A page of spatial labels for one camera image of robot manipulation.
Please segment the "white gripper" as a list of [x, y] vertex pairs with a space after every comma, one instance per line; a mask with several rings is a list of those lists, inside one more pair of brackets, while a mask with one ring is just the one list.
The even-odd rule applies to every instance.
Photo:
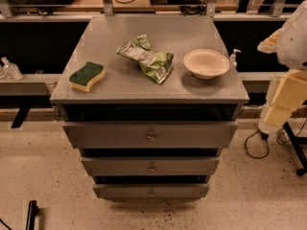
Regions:
[[[265, 54], [280, 51], [281, 29], [276, 30], [257, 46]], [[258, 128], [262, 132], [278, 131], [307, 100], [307, 71], [289, 70], [283, 77], [274, 78], [266, 96]]]

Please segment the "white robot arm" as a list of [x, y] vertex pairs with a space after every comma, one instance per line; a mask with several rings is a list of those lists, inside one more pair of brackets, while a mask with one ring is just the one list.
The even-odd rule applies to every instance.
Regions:
[[278, 131], [307, 100], [307, 1], [303, 1], [283, 26], [261, 41], [257, 50], [277, 54], [289, 68], [269, 85], [258, 128], [264, 133]]

